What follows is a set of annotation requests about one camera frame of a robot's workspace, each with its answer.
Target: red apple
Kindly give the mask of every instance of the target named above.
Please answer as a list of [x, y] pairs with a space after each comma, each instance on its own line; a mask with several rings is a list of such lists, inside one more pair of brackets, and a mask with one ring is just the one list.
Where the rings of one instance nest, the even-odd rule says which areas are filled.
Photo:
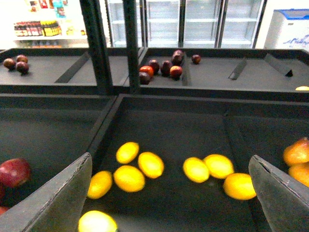
[[29, 163], [23, 158], [10, 159], [0, 165], [0, 182], [14, 188], [30, 179]]
[[6, 211], [8, 211], [10, 208], [5, 206], [0, 206], [0, 215], [4, 214]]
[[171, 67], [170, 69], [170, 76], [171, 78], [173, 78], [175, 81], [179, 80], [182, 72], [183, 72], [183, 69], [180, 67], [180, 66], [173, 66]]
[[18, 55], [16, 58], [17, 62], [25, 62], [28, 63], [28, 57], [26, 57], [25, 55]]
[[16, 62], [12, 58], [7, 58], [4, 60], [3, 65], [5, 68], [13, 71], [15, 69]]
[[181, 65], [182, 60], [183, 60], [183, 57], [181, 56], [180, 53], [174, 53], [173, 54], [173, 56], [172, 56], [172, 63], [173, 63], [173, 65], [175, 65], [175, 66]]
[[29, 65], [26, 62], [20, 61], [16, 64], [16, 70], [21, 74], [27, 74], [29, 71]]
[[201, 56], [200, 55], [193, 55], [191, 59], [192, 59], [192, 62], [194, 64], [199, 64], [200, 61], [201, 61]]
[[162, 76], [169, 76], [169, 71], [170, 71], [172, 66], [173, 66], [173, 64], [169, 60], [163, 61], [162, 66], [161, 66]]
[[156, 59], [152, 59], [149, 61], [148, 66], [152, 67], [152, 69], [154, 70], [154, 75], [158, 74], [158, 71], [160, 69], [160, 64]]
[[140, 76], [140, 84], [141, 85], [147, 85], [151, 81], [150, 75], [146, 72], [140, 72], [139, 76]]

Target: refrigerator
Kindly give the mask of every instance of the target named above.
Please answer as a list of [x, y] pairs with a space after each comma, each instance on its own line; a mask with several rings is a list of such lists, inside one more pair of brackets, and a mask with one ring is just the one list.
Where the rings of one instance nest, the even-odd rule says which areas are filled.
[[229, 0], [221, 48], [253, 48], [264, 0]]
[[184, 47], [214, 48], [221, 0], [186, 0]]
[[[109, 28], [111, 30], [111, 42], [113, 47], [126, 47], [126, 28], [124, 20], [124, 8], [122, 0], [105, 0], [107, 14], [109, 18]], [[136, 0], [136, 18], [138, 44], [142, 46], [141, 19], [140, 19], [140, 0]]]

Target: produce display bin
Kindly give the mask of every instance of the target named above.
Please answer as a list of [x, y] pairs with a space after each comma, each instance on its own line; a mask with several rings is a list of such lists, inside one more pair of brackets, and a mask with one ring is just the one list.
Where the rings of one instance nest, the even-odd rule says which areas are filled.
[[[147, 178], [140, 192], [126, 193], [114, 184], [101, 199], [87, 199], [83, 212], [106, 212], [124, 232], [271, 231], [257, 198], [229, 198], [223, 180], [212, 177], [203, 184], [193, 183], [182, 165], [188, 157], [215, 153], [229, 157], [236, 172], [248, 173], [249, 159], [256, 152], [251, 144], [265, 138], [265, 128], [269, 126], [272, 135], [280, 134], [276, 145], [284, 149], [308, 133], [308, 112], [308, 103], [120, 95], [89, 148], [91, 154], [103, 154], [98, 170], [114, 172], [121, 166], [115, 159], [117, 149], [134, 141], [140, 152], [159, 155], [165, 171], [157, 179]], [[238, 118], [247, 120], [245, 127], [231, 121]], [[259, 130], [250, 128], [253, 120]], [[259, 139], [236, 146], [241, 137], [233, 126]], [[271, 149], [271, 144], [265, 139], [260, 147]], [[282, 150], [261, 156], [282, 165]], [[136, 159], [131, 165], [137, 167]]]
[[[0, 53], [0, 85], [52, 84], [70, 79], [87, 61], [88, 49], [9, 49]], [[10, 72], [2, 62], [23, 54], [28, 57], [29, 73]]]
[[[127, 56], [125, 48], [108, 48], [112, 82], [114, 86], [123, 86], [128, 77]], [[68, 81], [70, 84], [97, 85], [93, 64], [89, 59]]]
[[8, 188], [12, 207], [61, 172], [90, 146], [115, 97], [0, 95], [0, 163], [25, 158], [31, 180]]

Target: lemon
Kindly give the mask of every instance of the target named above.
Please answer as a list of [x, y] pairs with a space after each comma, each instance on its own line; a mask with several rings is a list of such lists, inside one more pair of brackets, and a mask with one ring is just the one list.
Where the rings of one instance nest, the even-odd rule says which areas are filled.
[[158, 178], [164, 171], [164, 163], [162, 159], [152, 152], [141, 153], [139, 155], [138, 165], [141, 171], [147, 177], [152, 179]]
[[206, 164], [199, 158], [190, 157], [183, 163], [184, 174], [196, 183], [202, 183], [209, 178], [209, 171]]
[[112, 187], [112, 173], [101, 171], [95, 174], [90, 181], [87, 197], [99, 199], [103, 197]]
[[145, 177], [136, 167], [123, 165], [114, 172], [116, 185], [126, 192], [138, 192], [145, 186]]
[[78, 221], [78, 232], [115, 232], [116, 230], [115, 220], [97, 210], [85, 213]]
[[218, 179], [225, 179], [228, 175], [234, 173], [232, 161], [223, 155], [212, 154], [203, 160], [209, 170], [209, 174]]
[[117, 150], [116, 159], [121, 164], [130, 163], [137, 156], [139, 149], [139, 144], [127, 142]]
[[300, 86], [300, 87], [297, 87], [295, 90], [298, 90], [298, 91], [309, 91], [309, 87], [308, 86]]
[[237, 200], [249, 200], [256, 196], [251, 176], [245, 173], [229, 175], [223, 183], [224, 192]]

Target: black display shelf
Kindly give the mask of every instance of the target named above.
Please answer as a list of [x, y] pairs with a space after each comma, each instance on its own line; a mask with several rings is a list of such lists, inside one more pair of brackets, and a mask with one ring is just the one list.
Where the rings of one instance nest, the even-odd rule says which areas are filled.
[[[241, 137], [233, 127], [253, 139], [258, 137], [252, 142], [257, 144], [265, 138], [263, 128], [268, 121], [272, 135], [281, 133], [278, 145], [284, 149], [308, 132], [298, 130], [302, 120], [302, 125], [308, 124], [308, 112], [309, 103], [120, 95], [89, 148], [101, 162], [98, 171], [114, 172], [121, 166], [115, 159], [117, 149], [134, 141], [140, 152], [158, 154], [165, 172], [158, 179], [147, 179], [145, 188], [137, 193], [113, 185], [101, 199], [87, 199], [84, 212], [107, 212], [121, 231], [271, 231], [257, 198], [233, 200], [224, 194], [223, 181], [214, 178], [192, 183], [182, 164], [188, 157], [219, 153], [233, 161], [237, 172], [248, 173], [255, 150], [247, 143], [235, 145]], [[244, 128], [233, 122], [238, 118], [247, 120]], [[259, 130], [249, 128], [251, 118], [258, 119]], [[262, 144], [267, 147], [272, 141], [265, 139]], [[281, 151], [266, 152], [263, 158], [275, 166], [282, 164]]]
[[0, 163], [25, 158], [31, 180], [8, 188], [12, 207], [86, 152], [115, 97], [0, 95]]

